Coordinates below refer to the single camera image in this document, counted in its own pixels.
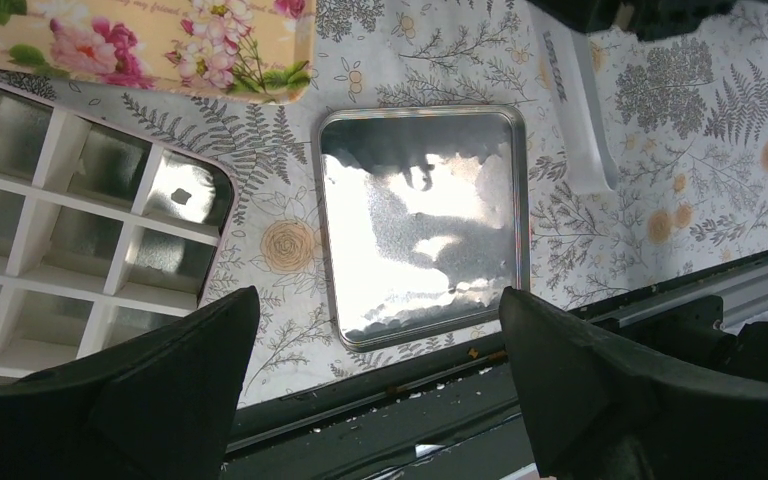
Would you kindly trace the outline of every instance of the square metal tin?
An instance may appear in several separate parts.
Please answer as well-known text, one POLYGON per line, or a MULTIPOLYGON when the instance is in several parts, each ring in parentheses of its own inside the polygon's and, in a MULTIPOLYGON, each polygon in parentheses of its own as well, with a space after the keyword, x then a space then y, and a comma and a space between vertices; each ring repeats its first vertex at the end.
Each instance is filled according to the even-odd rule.
POLYGON ((525 123, 504 106, 336 112, 319 131, 332 312, 368 351, 494 320, 528 285, 525 123))

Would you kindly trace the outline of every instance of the tray rim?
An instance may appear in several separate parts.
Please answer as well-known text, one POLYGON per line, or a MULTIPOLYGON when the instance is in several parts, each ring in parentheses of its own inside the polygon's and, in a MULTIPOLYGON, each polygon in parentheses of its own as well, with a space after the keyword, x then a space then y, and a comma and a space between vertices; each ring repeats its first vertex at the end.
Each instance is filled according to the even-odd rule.
POLYGON ((80 111, 75 110, 75 109, 70 108, 70 107, 66 107, 66 106, 60 105, 60 104, 58 104, 56 102, 53 102, 53 101, 48 100, 46 98, 40 97, 40 96, 35 95, 33 93, 27 92, 25 90, 13 87, 11 85, 7 85, 5 83, 1 83, 0 82, 0 90, 4 91, 4 92, 8 92, 8 93, 13 94, 13 95, 16 95, 18 97, 21 97, 21 98, 24 98, 24 99, 29 99, 29 100, 37 102, 39 104, 45 105, 45 106, 51 108, 52 111, 54 109, 59 109, 59 110, 62 110, 64 112, 68 113, 68 114, 71 114, 71 115, 74 115, 76 117, 82 118, 82 119, 84 119, 84 120, 86 120, 88 122, 96 123, 98 125, 102 125, 104 127, 107 127, 107 128, 109 128, 111 130, 115 130, 117 132, 121 132, 121 133, 124 133, 126 135, 132 136, 134 138, 140 139, 142 141, 148 142, 150 145, 158 145, 158 146, 160 146, 161 148, 163 148, 165 150, 168 150, 168 151, 171 151, 171 152, 175 152, 175 153, 178 153, 178 154, 183 155, 185 157, 190 157, 190 158, 193 158, 195 160, 199 160, 199 161, 208 163, 210 165, 215 166, 222 173, 224 173, 225 175, 228 176, 228 179, 231 181, 231 187, 232 187, 232 190, 233 190, 233 195, 232 195, 232 199, 231 199, 230 209, 228 211, 229 214, 225 218, 225 221, 222 223, 222 225, 219 226, 219 240, 218 240, 218 242, 216 244, 216 251, 214 252, 213 258, 210 260, 210 267, 208 268, 208 271, 207 271, 207 277, 206 277, 206 280, 205 280, 205 283, 204 283, 204 288, 202 289, 201 292, 199 292, 198 294, 195 295, 197 307, 201 308, 201 307, 205 306, 206 304, 204 302, 208 298, 208 295, 207 295, 208 285, 210 284, 210 279, 213 278, 213 275, 216 273, 216 268, 217 268, 217 263, 218 263, 217 262, 217 258, 218 258, 219 252, 221 251, 222 246, 225 245, 225 242, 229 239, 229 236, 231 234, 231 228, 230 227, 231 227, 231 223, 232 223, 233 220, 232 220, 232 216, 230 214, 233 213, 233 211, 236 208, 238 208, 239 203, 240 203, 240 188, 239 188, 239 184, 237 182, 237 177, 236 177, 236 175, 234 175, 232 173, 231 168, 229 166, 225 165, 224 163, 220 162, 217 159, 205 157, 203 155, 199 155, 197 153, 184 150, 184 149, 179 148, 179 147, 177 147, 175 145, 172 145, 170 143, 167 143, 167 142, 164 142, 164 141, 160 141, 160 140, 158 140, 156 138, 152 138, 150 135, 145 135, 145 134, 143 134, 141 132, 134 132, 132 130, 124 129, 121 126, 116 125, 116 124, 114 124, 112 122, 109 122, 107 120, 102 120, 101 118, 98 118, 98 117, 95 117, 95 116, 92 116, 92 115, 88 115, 86 113, 80 112, 80 111))
POLYGON ((469 116, 469 115, 501 115, 511 125, 511 183, 513 194, 514 213, 514 238, 516 242, 516 279, 514 286, 523 289, 530 286, 531 263, 530 246, 523 244, 523 238, 527 242, 528 236, 523 235, 523 226, 528 228, 529 203, 528 203, 528 163, 527 163, 527 125, 525 117, 519 109, 510 105, 441 105, 432 107, 388 107, 388 108, 362 108, 351 110, 337 110, 323 118, 315 130, 315 136, 311 147, 313 150, 314 176, 316 185, 321 188, 319 218, 322 245, 327 251, 328 261, 325 262, 327 289, 331 318, 334 321, 336 337, 343 346, 355 353, 366 353, 386 347, 392 347, 431 335, 442 335, 458 329, 471 327, 480 323, 498 320, 498 312, 487 311, 466 316, 455 317, 434 325, 425 325, 409 329, 405 332, 396 332, 382 335, 372 340, 354 341, 347 338, 340 329, 339 302, 337 301, 336 279, 331 264, 331 238, 328 226, 327 195, 325 192, 325 164, 322 162, 321 138, 328 125, 344 120, 363 120, 370 118, 411 118, 411 117, 437 117, 437 116, 469 116))

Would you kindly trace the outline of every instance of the floral tray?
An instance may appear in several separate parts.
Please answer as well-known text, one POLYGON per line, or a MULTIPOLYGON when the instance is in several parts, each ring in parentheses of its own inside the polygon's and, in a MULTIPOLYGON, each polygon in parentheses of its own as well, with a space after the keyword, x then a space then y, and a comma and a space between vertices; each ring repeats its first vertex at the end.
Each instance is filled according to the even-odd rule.
POLYGON ((0 0, 0 69, 289 103, 310 76, 314 0, 0 0))

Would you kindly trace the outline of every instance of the white shelf organizer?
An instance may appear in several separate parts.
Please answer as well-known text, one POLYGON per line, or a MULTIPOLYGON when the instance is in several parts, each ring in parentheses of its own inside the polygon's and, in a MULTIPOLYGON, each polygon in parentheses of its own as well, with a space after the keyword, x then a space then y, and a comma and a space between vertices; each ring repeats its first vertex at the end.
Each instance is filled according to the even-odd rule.
POLYGON ((0 86, 0 381, 195 310, 234 187, 206 159, 0 86))

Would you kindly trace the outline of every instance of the debris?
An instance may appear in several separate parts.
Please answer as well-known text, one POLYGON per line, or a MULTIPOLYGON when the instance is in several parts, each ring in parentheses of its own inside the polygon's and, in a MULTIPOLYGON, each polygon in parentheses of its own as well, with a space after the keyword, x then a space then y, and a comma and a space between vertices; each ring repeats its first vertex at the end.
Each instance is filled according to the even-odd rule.
POLYGON ((444 445, 419 444, 416 446, 416 458, 424 457, 425 455, 428 455, 429 453, 432 453, 432 452, 436 452, 437 450, 440 450, 443 447, 444 445))

